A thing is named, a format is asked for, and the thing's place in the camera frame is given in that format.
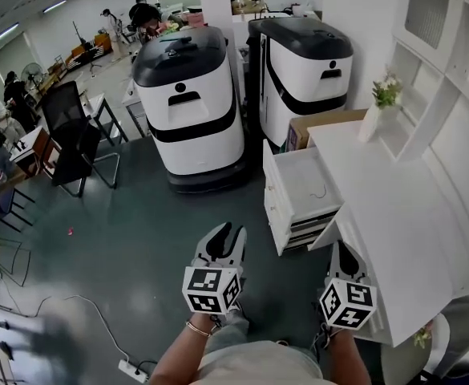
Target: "white cube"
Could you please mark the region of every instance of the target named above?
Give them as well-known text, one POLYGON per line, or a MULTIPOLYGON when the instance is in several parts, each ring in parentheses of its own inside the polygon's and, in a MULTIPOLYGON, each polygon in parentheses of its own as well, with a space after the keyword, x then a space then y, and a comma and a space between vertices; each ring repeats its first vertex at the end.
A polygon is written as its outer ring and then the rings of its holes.
POLYGON ((225 315, 240 292, 236 268, 186 267, 183 295, 192 312, 225 315))
POLYGON ((327 325, 359 330, 377 309, 377 288, 332 278, 320 304, 327 325))

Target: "person's right arm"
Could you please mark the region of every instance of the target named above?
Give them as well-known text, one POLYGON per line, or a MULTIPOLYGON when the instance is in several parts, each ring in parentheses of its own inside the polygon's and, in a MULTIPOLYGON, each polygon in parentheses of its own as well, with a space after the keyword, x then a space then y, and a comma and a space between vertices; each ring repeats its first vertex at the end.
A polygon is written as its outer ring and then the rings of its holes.
POLYGON ((337 385, 371 385, 370 374, 349 330, 332 337, 329 344, 332 359, 330 380, 337 385))

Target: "person's left arm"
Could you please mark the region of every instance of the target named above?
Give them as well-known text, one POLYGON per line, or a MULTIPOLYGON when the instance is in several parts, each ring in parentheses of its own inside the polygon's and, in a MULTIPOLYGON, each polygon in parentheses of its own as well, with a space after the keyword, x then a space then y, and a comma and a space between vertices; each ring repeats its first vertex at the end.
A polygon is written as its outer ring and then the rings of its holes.
MULTIPOLYGON (((215 325, 207 314, 194 314, 190 323, 206 333, 210 333, 215 325)), ((189 385, 204 356, 207 341, 207 337, 185 326, 152 372, 149 384, 189 385)))

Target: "white drawer cabinet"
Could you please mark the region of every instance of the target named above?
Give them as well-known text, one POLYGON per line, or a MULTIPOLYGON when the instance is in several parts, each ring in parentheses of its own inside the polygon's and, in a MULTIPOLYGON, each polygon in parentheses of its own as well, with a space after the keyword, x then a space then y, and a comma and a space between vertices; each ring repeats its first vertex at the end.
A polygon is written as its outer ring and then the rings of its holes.
POLYGON ((316 148, 272 154, 264 142, 265 209, 279 255, 311 247, 342 206, 316 148))

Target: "vase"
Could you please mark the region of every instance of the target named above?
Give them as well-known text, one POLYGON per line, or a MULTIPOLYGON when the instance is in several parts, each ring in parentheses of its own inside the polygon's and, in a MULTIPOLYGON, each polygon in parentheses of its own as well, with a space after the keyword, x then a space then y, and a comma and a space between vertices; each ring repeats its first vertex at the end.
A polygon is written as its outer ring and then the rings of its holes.
POLYGON ((371 104, 371 107, 364 116, 361 129, 359 130, 358 138, 360 141, 367 143, 371 140, 371 137, 373 137, 374 133, 377 131, 381 114, 382 110, 378 108, 375 103, 371 104))

